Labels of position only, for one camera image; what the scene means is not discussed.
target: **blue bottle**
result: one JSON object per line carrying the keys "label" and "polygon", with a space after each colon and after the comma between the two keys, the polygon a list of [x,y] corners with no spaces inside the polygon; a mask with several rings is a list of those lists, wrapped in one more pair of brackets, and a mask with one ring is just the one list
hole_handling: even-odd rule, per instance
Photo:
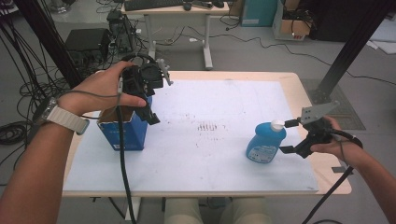
{"label": "blue bottle", "polygon": [[247,145],[247,157],[260,163],[269,163],[286,137],[285,122],[273,120],[257,125],[256,135]]}

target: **pump cap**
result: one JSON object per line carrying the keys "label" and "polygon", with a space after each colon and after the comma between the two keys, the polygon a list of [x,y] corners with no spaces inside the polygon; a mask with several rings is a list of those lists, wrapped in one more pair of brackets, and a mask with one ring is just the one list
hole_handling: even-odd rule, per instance
{"label": "pump cap", "polygon": [[282,131],[283,127],[285,127],[285,121],[282,121],[280,119],[274,119],[271,122],[271,129],[276,133]]}

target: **computer mouse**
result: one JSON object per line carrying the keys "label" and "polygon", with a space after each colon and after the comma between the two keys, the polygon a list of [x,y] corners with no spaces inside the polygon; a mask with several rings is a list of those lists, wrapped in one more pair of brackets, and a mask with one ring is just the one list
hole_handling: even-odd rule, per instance
{"label": "computer mouse", "polygon": [[217,0],[213,1],[212,4],[215,7],[220,7],[220,8],[224,7],[224,2],[220,2],[220,1],[217,1]]}
{"label": "computer mouse", "polygon": [[192,3],[190,3],[190,2],[183,3],[183,8],[185,11],[190,11],[191,7],[192,7]]}

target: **hand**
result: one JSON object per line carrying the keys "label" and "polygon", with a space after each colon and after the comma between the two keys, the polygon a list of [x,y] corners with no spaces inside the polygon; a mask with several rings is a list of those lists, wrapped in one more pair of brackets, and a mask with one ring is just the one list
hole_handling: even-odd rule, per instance
{"label": "hand", "polygon": [[[122,70],[133,65],[129,62],[119,62],[105,71],[99,71],[87,77],[76,86],[74,91],[86,91],[98,95],[117,95],[119,78]],[[70,92],[58,99],[58,105],[76,115],[88,112],[109,109],[117,104],[117,97],[98,97],[80,92]],[[123,93],[120,105],[145,106],[143,99]]]}
{"label": "hand", "polygon": [[[335,130],[341,130],[338,122],[331,117],[324,117],[330,122]],[[341,137],[341,142],[333,139],[328,144],[316,144],[311,147],[311,151],[320,153],[330,153],[339,160],[350,164],[352,167],[358,167],[368,154],[356,144],[348,141],[345,137]]]}

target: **black pole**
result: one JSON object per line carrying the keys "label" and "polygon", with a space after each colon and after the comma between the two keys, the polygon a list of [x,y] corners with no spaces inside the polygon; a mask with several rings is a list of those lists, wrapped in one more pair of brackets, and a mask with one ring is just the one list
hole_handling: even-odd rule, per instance
{"label": "black pole", "polygon": [[385,19],[394,4],[394,0],[373,1],[372,5],[369,7],[369,11],[362,18],[355,31],[341,49],[326,76],[318,85],[318,88],[309,92],[314,105],[330,101],[332,90],[347,71],[348,67],[356,59],[367,41],[370,40],[370,37]]}
{"label": "black pole", "polygon": [[70,88],[76,87],[82,81],[82,77],[67,54],[64,42],[56,32],[48,15],[43,11],[37,0],[14,0],[14,2],[59,68]]}

